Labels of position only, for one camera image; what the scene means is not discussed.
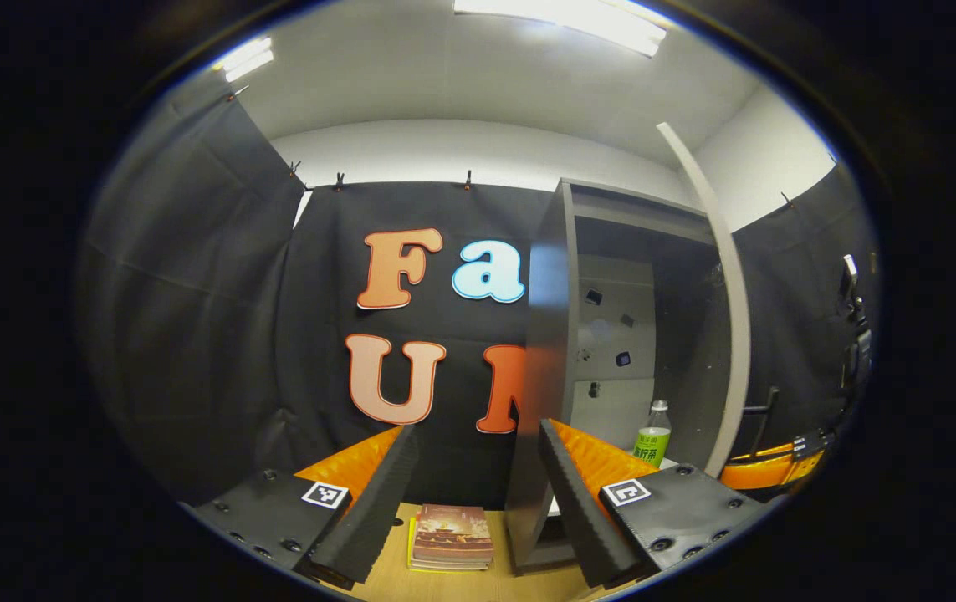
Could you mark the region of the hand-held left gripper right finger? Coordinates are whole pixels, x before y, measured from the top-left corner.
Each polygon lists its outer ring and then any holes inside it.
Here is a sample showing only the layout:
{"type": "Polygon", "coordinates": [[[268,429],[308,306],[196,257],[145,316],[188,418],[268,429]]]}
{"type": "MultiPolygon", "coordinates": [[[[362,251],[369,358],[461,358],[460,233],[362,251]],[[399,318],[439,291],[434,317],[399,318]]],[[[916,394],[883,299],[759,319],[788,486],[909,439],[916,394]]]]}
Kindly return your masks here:
{"type": "Polygon", "coordinates": [[[767,514],[688,462],[657,469],[553,419],[539,424],[539,454],[592,587],[683,570],[767,514]]]}

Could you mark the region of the grey cabinet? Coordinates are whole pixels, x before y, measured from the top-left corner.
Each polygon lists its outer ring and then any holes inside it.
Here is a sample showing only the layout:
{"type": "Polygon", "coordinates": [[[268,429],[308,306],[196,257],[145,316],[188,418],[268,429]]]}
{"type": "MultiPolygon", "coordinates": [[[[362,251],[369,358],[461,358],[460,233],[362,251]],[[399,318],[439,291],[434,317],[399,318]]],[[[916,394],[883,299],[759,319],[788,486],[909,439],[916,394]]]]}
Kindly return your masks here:
{"type": "Polygon", "coordinates": [[[539,457],[539,421],[630,451],[650,404],[668,400],[668,461],[704,471],[729,384],[729,299],[702,209],[560,180],[531,244],[528,304],[504,514],[518,576],[577,560],[539,457]]]}

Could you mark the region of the green label bottle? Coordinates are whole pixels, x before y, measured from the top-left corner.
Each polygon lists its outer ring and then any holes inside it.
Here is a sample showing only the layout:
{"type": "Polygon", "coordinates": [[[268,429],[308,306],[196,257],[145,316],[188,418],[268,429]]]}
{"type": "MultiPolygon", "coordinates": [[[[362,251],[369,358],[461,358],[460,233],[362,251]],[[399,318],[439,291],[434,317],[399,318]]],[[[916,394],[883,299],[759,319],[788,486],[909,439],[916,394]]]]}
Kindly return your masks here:
{"type": "Polygon", "coordinates": [[[654,400],[650,406],[645,424],[638,428],[634,443],[634,457],[656,469],[662,467],[662,461],[664,461],[672,434],[672,423],[670,423],[668,409],[668,400],[654,400]]]}

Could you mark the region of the black backdrop cloth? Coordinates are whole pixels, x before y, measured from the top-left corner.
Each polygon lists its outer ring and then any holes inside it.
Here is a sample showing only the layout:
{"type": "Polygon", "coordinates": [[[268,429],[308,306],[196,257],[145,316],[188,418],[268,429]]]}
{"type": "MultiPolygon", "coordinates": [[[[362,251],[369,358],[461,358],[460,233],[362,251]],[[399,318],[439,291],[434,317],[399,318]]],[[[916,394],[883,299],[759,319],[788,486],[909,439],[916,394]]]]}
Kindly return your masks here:
{"type": "Polygon", "coordinates": [[[77,268],[81,346],[107,415],[179,502],[209,503],[264,468],[299,470],[414,426],[408,502],[511,507],[548,479],[536,442],[550,393],[576,399],[566,351],[596,384],[641,380],[672,410],[729,385],[727,275],[710,237],[634,222],[601,250],[645,264],[654,317],[612,308],[546,343],[532,263],[597,144],[516,125],[390,120],[299,137],[362,168],[308,188],[220,81],[154,105],[100,188],[77,268]]]}

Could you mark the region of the stack of red books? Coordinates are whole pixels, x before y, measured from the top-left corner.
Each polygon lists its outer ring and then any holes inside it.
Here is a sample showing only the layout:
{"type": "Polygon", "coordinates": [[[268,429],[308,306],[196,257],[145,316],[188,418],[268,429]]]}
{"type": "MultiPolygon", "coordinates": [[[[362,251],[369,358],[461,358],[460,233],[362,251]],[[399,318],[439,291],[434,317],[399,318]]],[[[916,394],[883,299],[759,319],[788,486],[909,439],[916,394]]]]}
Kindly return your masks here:
{"type": "Polygon", "coordinates": [[[494,558],[486,511],[477,506],[424,504],[408,524],[410,570],[470,573],[490,568],[494,558]]]}

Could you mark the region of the beige cabinet door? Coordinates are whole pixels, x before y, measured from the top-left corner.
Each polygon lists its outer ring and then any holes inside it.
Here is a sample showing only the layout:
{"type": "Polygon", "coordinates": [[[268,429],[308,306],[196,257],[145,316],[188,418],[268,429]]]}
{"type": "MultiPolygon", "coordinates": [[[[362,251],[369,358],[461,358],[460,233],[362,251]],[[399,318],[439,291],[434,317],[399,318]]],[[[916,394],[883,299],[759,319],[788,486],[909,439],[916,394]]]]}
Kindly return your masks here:
{"type": "Polygon", "coordinates": [[[748,399],[750,370],[748,291],[746,291],[740,256],[735,247],[733,235],[721,212],[721,202],[704,175],[703,168],[670,123],[666,121],[660,123],[657,125],[657,130],[675,153],[694,190],[699,208],[708,219],[716,251],[721,259],[723,285],[729,299],[729,384],[718,433],[716,433],[713,449],[708,455],[707,464],[704,465],[704,472],[708,476],[719,479],[733,450],[744,415],[745,401],[748,399]]]}

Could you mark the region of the small ceiling light panel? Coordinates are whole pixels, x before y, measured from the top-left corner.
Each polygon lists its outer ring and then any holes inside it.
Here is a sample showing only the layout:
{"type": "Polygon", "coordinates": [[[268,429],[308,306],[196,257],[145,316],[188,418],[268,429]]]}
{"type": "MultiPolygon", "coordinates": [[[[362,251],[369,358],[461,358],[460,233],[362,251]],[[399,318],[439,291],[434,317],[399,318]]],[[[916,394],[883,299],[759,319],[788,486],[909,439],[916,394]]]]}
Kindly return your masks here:
{"type": "Polygon", "coordinates": [[[271,64],[274,59],[274,40],[260,37],[237,46],[217,59],[211,65],[211,72],[221,74],[228,83],[233,83],[271,64]]]}

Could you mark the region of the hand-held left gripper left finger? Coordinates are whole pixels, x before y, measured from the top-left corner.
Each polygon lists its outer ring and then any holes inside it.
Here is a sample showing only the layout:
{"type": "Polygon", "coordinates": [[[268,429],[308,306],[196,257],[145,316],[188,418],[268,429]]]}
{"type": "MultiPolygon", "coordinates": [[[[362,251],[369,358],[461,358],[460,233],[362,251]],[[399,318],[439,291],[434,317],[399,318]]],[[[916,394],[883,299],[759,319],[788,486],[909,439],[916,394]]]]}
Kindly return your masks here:
{"type": "Polygon", "coordinates": [[[381,556],[419,456],[416,427],[395,426],[305,469],[266,467],[182,507],[249,556],[351,590],[381,556]]]}

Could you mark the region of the large ceiling light panel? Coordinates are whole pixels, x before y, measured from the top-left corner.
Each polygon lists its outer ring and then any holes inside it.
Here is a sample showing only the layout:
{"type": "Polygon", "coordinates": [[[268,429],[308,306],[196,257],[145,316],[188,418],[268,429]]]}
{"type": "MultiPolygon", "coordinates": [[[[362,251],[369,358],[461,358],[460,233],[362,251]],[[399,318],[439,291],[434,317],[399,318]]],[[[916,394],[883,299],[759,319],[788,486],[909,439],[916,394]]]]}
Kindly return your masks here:
{"type": "Polygon", "coordinates": [[[648,58],[672,29],[666,17],[633,0],[453,0],[453,11],[555,24],[648,58]]]}

